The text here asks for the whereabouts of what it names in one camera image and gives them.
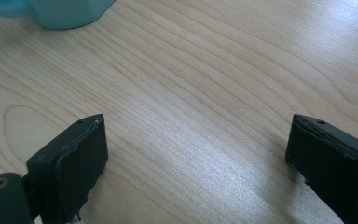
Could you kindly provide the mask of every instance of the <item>light wood surface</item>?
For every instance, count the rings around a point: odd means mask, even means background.
[[[0,173],[103,113],[84,223],[342,223],[284,160],[295,113],[358,137],[358,1],[117,0],[0,19]]]

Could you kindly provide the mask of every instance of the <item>black plastic object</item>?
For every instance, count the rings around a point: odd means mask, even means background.
[[[81,119],[27,161],[29,173],[0,175],[0,223],[71,222],[108,159],[103,115]]]
[[[324,121],[294,115],[286,159],[344,223],[358,223],[358,139]]]

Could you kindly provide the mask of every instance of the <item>teal mug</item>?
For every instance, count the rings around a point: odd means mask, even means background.
[[[72,29],[97,21],[115,0],[0,0],[0,17],[28,18],[49,29]]]

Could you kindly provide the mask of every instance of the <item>wood grain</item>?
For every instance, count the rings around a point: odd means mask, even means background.
[[[293,114],[358,137],[358,1],[117,0],[0,19],[0,173],[104,113],[84,223],[342,223],[284,160]]]

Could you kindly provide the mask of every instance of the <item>mug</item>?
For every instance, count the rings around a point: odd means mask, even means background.
[[[0,17],[28,18],[49,29],[72,29],[97,21],[115,0],[0,0]]]

